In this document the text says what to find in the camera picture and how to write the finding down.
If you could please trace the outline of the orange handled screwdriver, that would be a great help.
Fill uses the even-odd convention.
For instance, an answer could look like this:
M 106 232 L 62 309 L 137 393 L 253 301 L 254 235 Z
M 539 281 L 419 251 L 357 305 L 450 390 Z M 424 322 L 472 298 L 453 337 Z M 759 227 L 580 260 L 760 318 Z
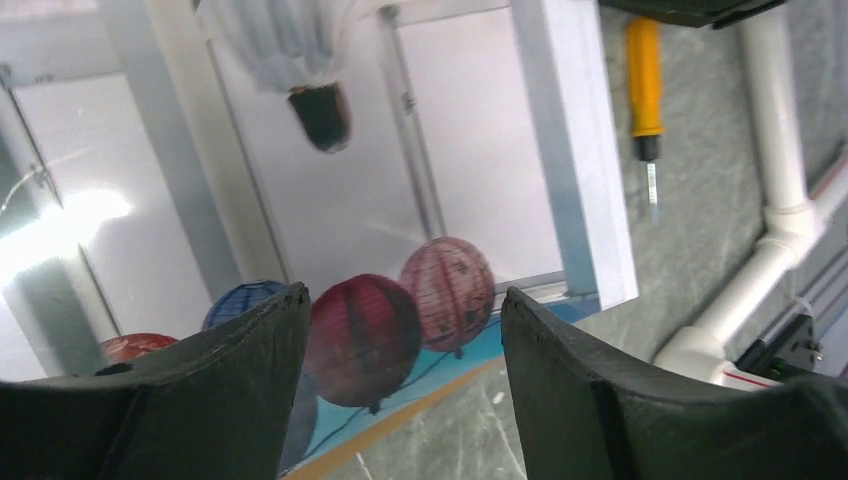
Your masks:
M 645 164 L 649 210 L 656 225 L 660 219 L 656 162 L 660 158 L 660 139 L 665 133 L 660 23 L 636 17 L 627 25 L 626 40 L 631 136 L 637 158 Z

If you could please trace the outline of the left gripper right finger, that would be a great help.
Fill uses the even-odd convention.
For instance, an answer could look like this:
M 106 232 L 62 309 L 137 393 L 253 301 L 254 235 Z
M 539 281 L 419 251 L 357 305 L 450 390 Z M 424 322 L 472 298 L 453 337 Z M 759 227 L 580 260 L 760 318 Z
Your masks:
M 517 288 L 502 344 L 531 479 L 843 479 L 847 384 L 747 392 L 645 363 Z

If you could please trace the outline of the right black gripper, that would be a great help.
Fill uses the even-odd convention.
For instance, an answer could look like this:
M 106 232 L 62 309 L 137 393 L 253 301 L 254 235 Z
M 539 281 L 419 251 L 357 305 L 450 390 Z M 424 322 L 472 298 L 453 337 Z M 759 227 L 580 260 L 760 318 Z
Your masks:
M 786 0 L 599 0 L 603 6 L 661 23 L 723 29 L 786 3 Z

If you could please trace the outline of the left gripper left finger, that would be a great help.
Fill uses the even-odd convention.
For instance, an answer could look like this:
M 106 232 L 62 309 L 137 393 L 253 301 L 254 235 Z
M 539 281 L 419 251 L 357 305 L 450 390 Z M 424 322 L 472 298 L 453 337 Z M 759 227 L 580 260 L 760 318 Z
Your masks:
M 106 367 L 1 386 L 5 479 L 272 479 L 310 325 L 295 283 L 242 316 Z

